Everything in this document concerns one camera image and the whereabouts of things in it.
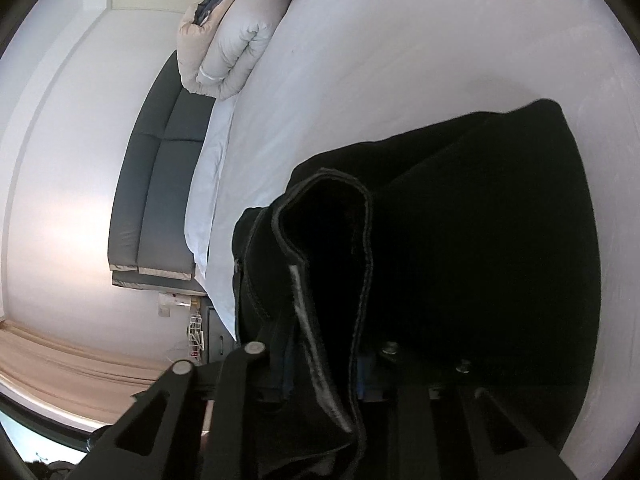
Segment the bolt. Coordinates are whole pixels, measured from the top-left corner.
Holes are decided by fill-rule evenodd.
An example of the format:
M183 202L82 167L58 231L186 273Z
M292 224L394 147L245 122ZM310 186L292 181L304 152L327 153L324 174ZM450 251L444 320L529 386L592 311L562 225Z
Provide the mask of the bolt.
M174 364L171 370L176 375L185 375L191 372L193 365L189 361L178 361Z
M387 341L382 349L384 355L396 355L398 353L398 343Z
M429 398L431 400L440 400L440 391L441 391L441 387L440 386L430 386L429 387Z
M266 349L266 345L264 343L261 343L260 341L251 341L244 347L244 351L251 355L261 354Z
M460 360L460 364L456 366L456 371L460 372L461 374L468 374L470 364L471 361L469 361L468 359L462 359Z

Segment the curtain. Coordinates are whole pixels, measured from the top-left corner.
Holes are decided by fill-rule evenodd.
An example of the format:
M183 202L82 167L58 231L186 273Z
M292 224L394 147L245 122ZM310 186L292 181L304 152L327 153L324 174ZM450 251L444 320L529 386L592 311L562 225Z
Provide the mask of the curtain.
M0 323L0 381L58 410L113 424L164 372L162 362L75 346Z

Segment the mattress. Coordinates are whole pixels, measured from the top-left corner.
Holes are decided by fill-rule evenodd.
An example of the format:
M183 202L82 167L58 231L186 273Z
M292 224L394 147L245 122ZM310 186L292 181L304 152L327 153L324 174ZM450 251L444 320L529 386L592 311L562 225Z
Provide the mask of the mattress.
M234 330L234 225L310 156L475 110L559 102L594 205L602 311L561 457L603 478L640 420L640 57L603 0L293 0L238 97L203 286Z

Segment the folded duvet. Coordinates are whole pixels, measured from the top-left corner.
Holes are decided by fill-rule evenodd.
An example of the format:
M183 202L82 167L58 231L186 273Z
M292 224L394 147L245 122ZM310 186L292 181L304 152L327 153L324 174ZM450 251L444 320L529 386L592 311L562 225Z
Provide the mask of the folded duvet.
M217 99L241 91L290 1L233 0L222 19L216 8L201 26L193 23L196 9L190 7L178 31L183 86ZM225 1L220 5L224 9Z

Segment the white wall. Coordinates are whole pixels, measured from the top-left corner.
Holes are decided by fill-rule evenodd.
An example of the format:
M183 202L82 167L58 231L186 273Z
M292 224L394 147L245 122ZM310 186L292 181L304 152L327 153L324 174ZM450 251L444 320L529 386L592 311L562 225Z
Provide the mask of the white wall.
M140 107L175 48L180 15L110 10L50 89L15 183L6 254L9 318L71 342L164 359L186 309L111 285L111 206Z
M76 44L109 0L39 0L0 58L0 319L6 303L8 219L40 105Z
M82 0L39 0L0 58L0 137L38 62L82 9Z

